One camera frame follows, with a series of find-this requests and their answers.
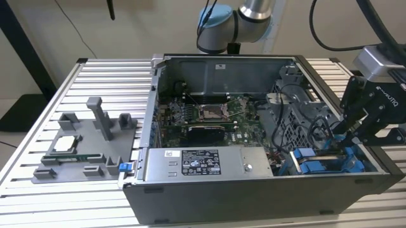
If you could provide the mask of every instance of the white wall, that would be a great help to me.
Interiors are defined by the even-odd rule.
[[[0,99],[23,94],[41,94],[41,90],[0,29]]]
[[[312,37],[309,27],[312,1],[288,0],[273,52],[301,54],[314,58],[337,57],[346,66],[352,67],[358,51],[330,52]],[[399,43],[406,43],[406,0],[373,0],[372,2]],[[314,24],[320,39],[330,47],[380,43],[356,0],[320,0]]]
[[[244,0],[220,0],[237,8]],[[54,0],[9,0],[50,74],[63,82],[81,57],[93,57]],[[205,0],[59,0],[98,58],[150,58],[154,53],[197,53],[197,25]],[[262,43],[242,53],[262,53]]]

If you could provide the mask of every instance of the motherboard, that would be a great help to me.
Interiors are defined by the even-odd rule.
[[[265,103],[245,94],[210,100],[190,95],[174,98],[159,107],[163,147],[242,145],[269,151],[272,144],[257,113]]]

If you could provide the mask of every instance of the metal slotted surface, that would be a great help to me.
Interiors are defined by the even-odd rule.
[[[328,85],[341,97],[350,72],[329,59],[309,59]],[[138,154],[139,135],[151,81],[150,60],[90,60],[78,65],[66,85],[45,111],[38,126],[29,133],[11,161],[0,173],[0,227],[143,227],[138,224],[117,181],[71,182],[34,185],[33,171],[50,147],[62,112],[75,112],[81,119],[94,118],[86,108],[90,96],[103,98],[110,116],[131,113],[139,120],[134,141]],[[406,147],[384,148],[406,172]],[[366,228],[406,227],[406,180],[384,194],[365,196],[341,215],[285,218],[260,221],[178,226],[184,228],[317,227]]]

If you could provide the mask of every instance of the circuit board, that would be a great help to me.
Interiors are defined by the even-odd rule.
[[[162,145],[166,148],[189,146],[229,146],[270,148],[266,131],[260,122],[256,103],[244,95],[229,96],[224,104],[188,104],[176,98],[161,105]],[[192,143],[190,131],[198,127],[225,131],[217,142]]]

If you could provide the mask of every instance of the floor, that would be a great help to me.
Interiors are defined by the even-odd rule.
[[[14,105],[18,99],[0,99],[0,118],[7,113],[9,109]],[[0,141],[10,143],[11,145],[19,146],[27,133],[11,133],[0,132]],[[0,143],[0,170],[7,163],[11,155],[14,154],[15,148]]]

